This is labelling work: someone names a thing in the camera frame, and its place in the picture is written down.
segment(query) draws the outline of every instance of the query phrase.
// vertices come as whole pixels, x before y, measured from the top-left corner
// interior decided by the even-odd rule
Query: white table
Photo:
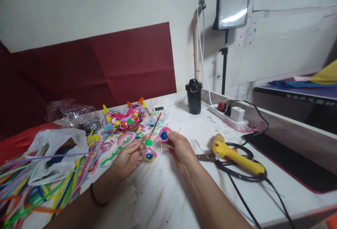
[[[220,118],[213,115],[208,110],[206,102],[202,102],[201,114],[189,114],[185,95],[186,93],[176,93],[145,102],[147,105],[169,106],[168,126],[187,137],[196,154],[203,154],[201,149],[211,151],[212,140],[217,133],[222,134],[228,142],[243,142],[240,138],[242,133],[232,130]],[[246,147],[267,169],[269,179],[282,195],[293,219],[337,205],[337,191],[322,195],[314,194],[252,146],[247,144]],[[102,156],[100,162],[116,149],[114,145]],[[157,149],[159,149],[158,157],[152,162],[141,164],[130,176],[117,198],[106,207],[96,228],[200,228],[197,211],[184,178],[177,171],[171,156],[165,153],[164,149],[161,151],[160,148]],[[251,225],[254,225],[227,174],[218,170],[213,163],[201,163],[234,206]],[[81,191],[87,189],[104,170],[98,168]],[[267,183],[249,183],[239,179],[234,181],[262,227],[286,221],[278,197]],[[33,225],[34,228],[41,228],[48,218],[49,216],[44,214],[33,213],[26,218],[23,228],[31,228]]]

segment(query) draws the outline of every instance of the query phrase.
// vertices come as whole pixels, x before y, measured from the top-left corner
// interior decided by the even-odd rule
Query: hand
[[[188,169],[193,167],[195,163],[199,163],[191,144],[184,136],[177,132],[171,133],[170,131],[166,131],[166,134],[169,139],[168,144],[174,149],[166,147],[165,151],[173,156],[179,171],[184,176],[188,176]]]
[[[123,148],[113,161],[110,170],[113,171],[120,180],[124,181],[144,160],[139,145],[140,139],[131,142]]]

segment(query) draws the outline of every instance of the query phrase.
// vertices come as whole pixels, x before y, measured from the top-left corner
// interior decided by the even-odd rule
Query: dark red backdrop
[[[168,22],[0,58],[0,140],[44,123],[51,101],[98,110],[176,92]]]

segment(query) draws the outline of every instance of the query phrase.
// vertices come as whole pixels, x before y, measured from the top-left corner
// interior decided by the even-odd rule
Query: yellow paper
[[[310,81],[325,85],[337,84],[337,60],[314,74]]]

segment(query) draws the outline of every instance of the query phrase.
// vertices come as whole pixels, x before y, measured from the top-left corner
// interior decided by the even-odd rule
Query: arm
[[[139,140],[127,145],[93,184],[93,193],[99,203],[111,201],[121,182],[141,164],[143,157],[139,145]],[[90,189],[87,189],[44,228],[92,228],[103,209],[94,203]]]
[[[200,211],[205,228],[252,228],[240,212],[227,199],[213,178],[198,161],[191,144],[179,133],[167,132],[170,152],[185,177]]]

